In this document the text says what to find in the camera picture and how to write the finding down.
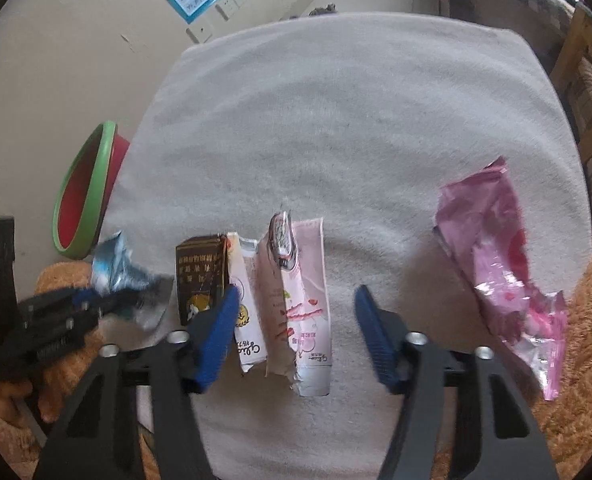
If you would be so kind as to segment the dark brown cigarette box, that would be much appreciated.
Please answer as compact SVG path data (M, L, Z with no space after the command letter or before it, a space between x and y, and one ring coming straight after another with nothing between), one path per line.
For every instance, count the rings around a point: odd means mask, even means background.
M176 247L176 283L180 323L215 307L228 281L226 236L191 237Z

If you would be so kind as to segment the green red trash bin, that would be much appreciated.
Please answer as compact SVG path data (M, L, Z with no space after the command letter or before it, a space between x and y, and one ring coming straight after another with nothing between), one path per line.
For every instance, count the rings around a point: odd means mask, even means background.
M111 120L101 122L83 143L53 209L52 240L61 256L77 260L90 254L129 146Z

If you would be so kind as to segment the silver blue wrapper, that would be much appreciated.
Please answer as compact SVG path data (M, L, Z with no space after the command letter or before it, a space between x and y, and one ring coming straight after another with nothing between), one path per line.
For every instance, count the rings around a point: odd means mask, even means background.
M117 232L96 246L90 284L102 298L113 300L104 315L116 315L151 332L168 308L174 278L133 263L125 235Z

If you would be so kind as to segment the orange plush blanket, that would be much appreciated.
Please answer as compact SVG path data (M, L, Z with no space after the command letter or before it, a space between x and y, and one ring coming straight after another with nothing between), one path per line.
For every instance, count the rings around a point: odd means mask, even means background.
M87 285L90 275L89 263L54 263L42 270L34 292ZM95 330L86 336L82 350L48 367L43 375L46 385L39 394L38 419L54 422L102 342ZM532 402L561 479L575 478L592 457L592 257L568 303L567 347L560 396L551 402ZM14 471L12 479L31 479L38 463L38 440L12 400L12 396L29 393L28 382L0 382L0 454Z

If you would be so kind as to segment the pink foil wrapper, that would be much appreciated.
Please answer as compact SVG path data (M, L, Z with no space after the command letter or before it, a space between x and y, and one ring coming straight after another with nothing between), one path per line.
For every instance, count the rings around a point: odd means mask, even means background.
M530 277L520 203L502 157L440 189L434 232L474 292L490 334L528 368L544 400L558 397L566 350L562 292Z

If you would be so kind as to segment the pink white milk carton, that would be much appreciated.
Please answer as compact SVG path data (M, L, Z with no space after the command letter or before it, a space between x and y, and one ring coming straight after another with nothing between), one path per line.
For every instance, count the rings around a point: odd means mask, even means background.
M262 368L285 377L298 396L327 396L333 356L323 220L294 221L279 211L261 240L226 234L226 258L240 298L241 371Z

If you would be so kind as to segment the white towel cloth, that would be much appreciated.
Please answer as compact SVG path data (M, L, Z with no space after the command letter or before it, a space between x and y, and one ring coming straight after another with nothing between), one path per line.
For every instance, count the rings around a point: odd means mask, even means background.
M439 190L503 158L529 270L571 292L592 255L584 172L567 117L516 32L403 13L341 13L186 50L131 142L103 234L174 272L195 235L264 234L272 214L324 227L331 391L306 399L229 356L194 408L223 479L373 479L400 401L376 380L354 317L366 285L444 347L490 344L433 233Z

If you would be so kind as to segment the white wall socket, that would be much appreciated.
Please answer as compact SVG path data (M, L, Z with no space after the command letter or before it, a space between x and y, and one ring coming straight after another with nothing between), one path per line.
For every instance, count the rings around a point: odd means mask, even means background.
M201 16L188 25L186 33L194 44L204 44L214 36L214 28L207 18Z

